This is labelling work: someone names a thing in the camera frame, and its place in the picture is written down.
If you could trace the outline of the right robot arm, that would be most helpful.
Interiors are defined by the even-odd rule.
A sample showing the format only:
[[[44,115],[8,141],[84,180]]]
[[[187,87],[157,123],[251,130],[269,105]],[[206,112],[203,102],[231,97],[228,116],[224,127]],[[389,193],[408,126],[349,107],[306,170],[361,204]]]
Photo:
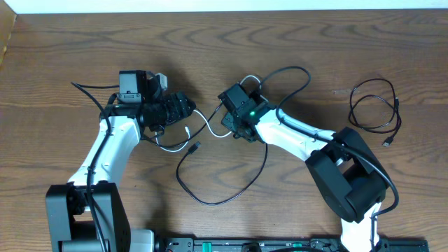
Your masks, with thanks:
[[[305,162],[325,203],[341,219],[346,250],[377,249],[376,217],[390,178],[357,131],[312,127],[240,84],[218,98],[227,109],[221,122],[234,137],[278,146]]]

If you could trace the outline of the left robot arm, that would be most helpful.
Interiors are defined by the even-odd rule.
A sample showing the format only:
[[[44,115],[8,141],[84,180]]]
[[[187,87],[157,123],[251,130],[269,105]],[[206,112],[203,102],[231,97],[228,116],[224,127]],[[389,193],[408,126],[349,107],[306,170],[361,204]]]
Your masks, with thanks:
[[[164,250],[154,231],[131,228],[118,187],[145,130],[160,137],[196,108],[183,92],[166,89],[161,73],[120,71],[119,91],[100,108],[99,133],[84,162],[46,193],[53,251]]]

